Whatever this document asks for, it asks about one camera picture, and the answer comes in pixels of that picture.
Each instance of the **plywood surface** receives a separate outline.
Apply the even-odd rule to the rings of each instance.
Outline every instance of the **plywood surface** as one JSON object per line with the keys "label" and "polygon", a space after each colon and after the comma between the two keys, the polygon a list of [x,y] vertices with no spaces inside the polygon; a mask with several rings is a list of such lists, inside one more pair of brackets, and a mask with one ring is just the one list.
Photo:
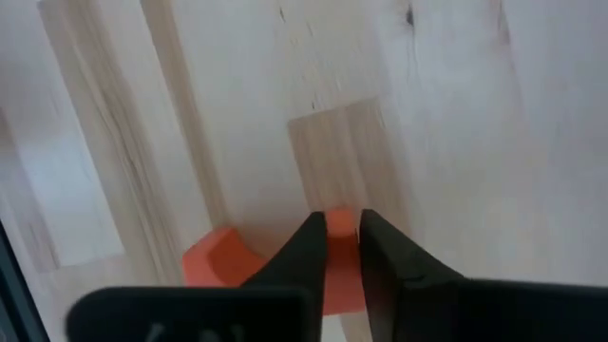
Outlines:
{"label": "plywood surface", "polygon": [[[180,284],[214,227],[271,256],[340,205],[468,276],[607,284],[607,13],[0,0],[0,219],[52,340],[86,292]],[[328,317],[323,340],[365,322]]]}

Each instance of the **black clamp jaw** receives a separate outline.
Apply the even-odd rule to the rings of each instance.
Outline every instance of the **black clamp jaw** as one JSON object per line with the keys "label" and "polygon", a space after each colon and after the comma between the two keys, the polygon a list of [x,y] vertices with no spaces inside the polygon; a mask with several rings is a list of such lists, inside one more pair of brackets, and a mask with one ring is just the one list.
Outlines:
{"label": "black clamp jaw", "polygon": [[[301,341],[321,336],[326,222],[312,213],[238,289],[117,288],[81,299],[71,341]],[[606,289],[468,279],[372,210],[360,220],[374,342],[608,341]]]}

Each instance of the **light wood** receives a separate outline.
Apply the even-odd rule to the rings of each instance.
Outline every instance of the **light wood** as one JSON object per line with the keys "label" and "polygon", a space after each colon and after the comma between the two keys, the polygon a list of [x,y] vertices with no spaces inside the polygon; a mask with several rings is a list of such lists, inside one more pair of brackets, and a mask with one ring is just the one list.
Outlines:
{"label": "light wood", "polygon": [[[608,7],[0,0],[0,219],[53,341],[81,295],[370,206],[468,276],[605,285]],[[325,341],[369,341],[364,313]]]}

